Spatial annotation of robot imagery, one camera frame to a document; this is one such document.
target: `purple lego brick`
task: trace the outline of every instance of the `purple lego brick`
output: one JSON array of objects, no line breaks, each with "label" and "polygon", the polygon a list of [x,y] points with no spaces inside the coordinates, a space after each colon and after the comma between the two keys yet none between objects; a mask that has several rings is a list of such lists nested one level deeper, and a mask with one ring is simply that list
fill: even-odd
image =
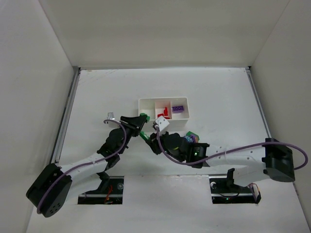
[{"label": "purple lego brick", "polygon": [[185,109],[183,105],[172,107],[173,113],[182,113],[184,110]]}]

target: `purple cable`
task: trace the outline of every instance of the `purple cable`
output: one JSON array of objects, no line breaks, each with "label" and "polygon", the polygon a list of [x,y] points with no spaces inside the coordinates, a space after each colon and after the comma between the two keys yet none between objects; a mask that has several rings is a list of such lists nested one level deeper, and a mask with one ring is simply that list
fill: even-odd
[{"label": "purple cable", "polygon": [[156,139],[157,139],[157,142],[159,144],[159,147],[162,151],[162,153],[171,161],[173,161],[174,163],[177,163],[177,164],[181,164],[181,165],[188,165],[188,166],[191,166],[191,165],[195,165],[195,164],[199,164],[201,162],[204,162],[206,160],[209,160],[209,159],[212,159],[212,158],[215,158],[217,156],[222,156],[222,155],[225,155],[225,154],[229,154],[229,153],[233,153],[233,152],[236,152],[236,151],[240,151],[240,150],[245,150],[245,149],[249,149],[249,148],[253,148],[253,147],[259,147],[259,146],[266,146],[266,145],[281,145],[281,146],[287,146],[287,147],[291,147],[291,148],[294,148],[298,151],[300,151],[304,157],[305,157],[305,162],[298,166],[298,167],[295,167],[294,170],[298,170],[298,169],[301,169],[303,168],[305,165],[307,165],[308,163],[308,155],[307,153],[302,150],[301,148],[299,148],[298,146],[295,146],[293,144],[289,144],[289,143],[285,143],[285,142],[261,142],[261,143],[255,143],[255,144],[251,144],[251,145],[248,145],[248,146],[244,146],[244,147],[238,147],[238,148],[235,148],[235,149],[231,149],[231,150],[227,150],[226,152],[220,152],[220,153],[217,153],[217,154],[214,154],[214,155],[211,155],[207,158],[204,158],[204,159],[200,159],[198,161],[195,161],[195,162],[191,162],[191,163],[183,163],[183,162],[180,162],[180,161],[177,161],[175,160],[174,158],[172,158],[169,154],[167,154],[165,152],[165,150],[163,149],[162,147],[162,144],[161,144],[161,140],[160,140],[160,134],[159,134],[159,128],[156,129]]},{"label": "purple cable", "polygon": [[104,123],[106,123],[106,122],[108,122],[108,121],[111,121],[111,122],[113,122],[113,123],[118,124],[118,125],[120,126],[120,128],[121,128],[121,129],[123,130],[123,132],[124,132],[124,140],[123,140],[123,143],[122,143],[122,145],[120,146],[120,148],[119,148],[116,152],[112,153],[111,155],[109,155],[109,156],[107,156],[107,157],[105,157],[105,158],[96,160],[95,162],[89,162],[89,163],[79,164],[79,165],[77,165],[77,166],[72,167],[72,168],[69,169],[68,171],[64,172],[60,177],[58,177],[58,178],[50,185],[50,187],[48,188],[48,190],[47,190],[47,191],[44,193],[44,195],[42,196],[42,198],[41,198],[41,200],[40,200],[40,202],[39,202],[39,204],[38,204],[38,206],[37,206],[37,214],[40,214],[40,213],[41,213],[41,212],[40,212],[40,209],[41,209],[42,203],[44,202],[45,198],[48,196],[48,194],[49,194],[50,191],[54,188],[54,186],[55,186],[64,176],[66,176],[68,173],[70,173],[70,172],[74,171],[75,169],[78,169],[78,168],[80,168],[80,167],[82,167],[82,166],[88,166],[88,165],[92,165],[93,163],[99,163],[99,162],[101,162],[101,161],[103,161],[103,160],[110,159],[111,157],[115,156],[116,154],[118,154],[118,153],[122,150],[122,148],[124,147],[125,142],[126,142],[126,131],[125,131],[125,128],[123,127],[123,125],[121,125],[121,123],[119,123],[119,122],[117,122],[117,121],[115,121],[115,120],[109,120],[109,119],[107,119],[107,120],[104,120]]}]

